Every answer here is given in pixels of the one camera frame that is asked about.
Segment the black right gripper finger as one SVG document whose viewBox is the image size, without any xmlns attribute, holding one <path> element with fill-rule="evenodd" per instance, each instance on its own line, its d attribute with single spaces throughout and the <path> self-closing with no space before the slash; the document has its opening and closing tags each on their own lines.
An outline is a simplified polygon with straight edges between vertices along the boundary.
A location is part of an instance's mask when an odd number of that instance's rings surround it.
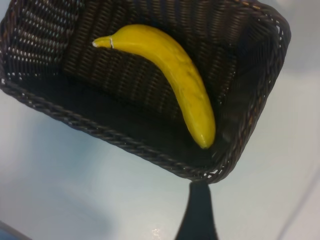
<svg viewBox="0 0 320 240">
<path fill-rule="evenodd" d="M 189 185 L 189 198 L 177 240 L 217 240 L 211 192 L 205 181 Z"/>
</svg>

